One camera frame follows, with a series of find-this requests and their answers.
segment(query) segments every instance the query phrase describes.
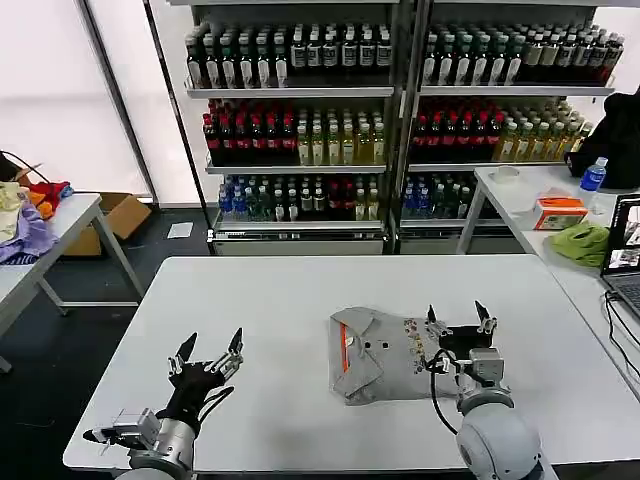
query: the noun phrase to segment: green cloth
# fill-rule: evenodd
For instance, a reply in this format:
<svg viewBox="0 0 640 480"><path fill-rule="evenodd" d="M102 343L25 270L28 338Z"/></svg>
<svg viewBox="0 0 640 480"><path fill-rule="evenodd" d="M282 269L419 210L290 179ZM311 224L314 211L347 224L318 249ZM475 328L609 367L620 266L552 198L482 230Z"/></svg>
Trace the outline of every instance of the green cloth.
<svg viewBox="0 0 640 480"><path fill-rule="evenodd" d="M553 249L584 267L600 267L607 253L609 229L588 221L551 237Z"/></svg>

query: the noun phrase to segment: white paper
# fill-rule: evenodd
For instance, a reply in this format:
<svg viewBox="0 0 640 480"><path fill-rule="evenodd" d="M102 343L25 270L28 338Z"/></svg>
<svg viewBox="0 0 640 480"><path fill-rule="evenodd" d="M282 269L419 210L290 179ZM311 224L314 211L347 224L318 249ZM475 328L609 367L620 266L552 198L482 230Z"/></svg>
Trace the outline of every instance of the white paper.
<svg viewBox="0 0 640 480"><path fill-rule="evenodd" d="M187 238L191 236L193 222L174 223L169 229L167 238Z"/></svg>

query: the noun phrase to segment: laptop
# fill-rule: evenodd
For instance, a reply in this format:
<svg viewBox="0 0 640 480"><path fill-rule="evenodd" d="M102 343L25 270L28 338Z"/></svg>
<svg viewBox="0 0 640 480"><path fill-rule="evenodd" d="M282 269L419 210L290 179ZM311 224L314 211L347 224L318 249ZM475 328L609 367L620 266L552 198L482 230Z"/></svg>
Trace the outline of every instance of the laptop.
<svg viewBox="0 0 640 480"><path fill-rule="evenodd" d="M618 195L601 276L640 317L640 194Z"/></svg>

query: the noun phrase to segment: orange stripe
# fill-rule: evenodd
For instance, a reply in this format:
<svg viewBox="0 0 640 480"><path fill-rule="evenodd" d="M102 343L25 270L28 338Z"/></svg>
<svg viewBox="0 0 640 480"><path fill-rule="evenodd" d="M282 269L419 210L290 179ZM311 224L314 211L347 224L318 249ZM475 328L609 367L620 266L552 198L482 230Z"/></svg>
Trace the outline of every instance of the orange stripe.
<svg viewBox="0 0 640 480"><path fill-rule="evenodd" d="M340 336L342 337L342 371L346 373L349 363L347 362L347 327L344 323L340 324Z"/></svg>

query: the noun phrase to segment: white wall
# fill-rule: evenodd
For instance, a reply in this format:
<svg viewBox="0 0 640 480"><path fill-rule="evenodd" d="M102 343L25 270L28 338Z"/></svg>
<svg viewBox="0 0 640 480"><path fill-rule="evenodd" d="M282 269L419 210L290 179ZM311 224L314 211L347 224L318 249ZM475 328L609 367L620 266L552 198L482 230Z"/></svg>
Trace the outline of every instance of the white wall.
<svg viewBox="0 0 640 480"><path fill-rule="evenodd" d="M148 194L75 3L2 2L0 18L0 148L79 190Z"/></svg>

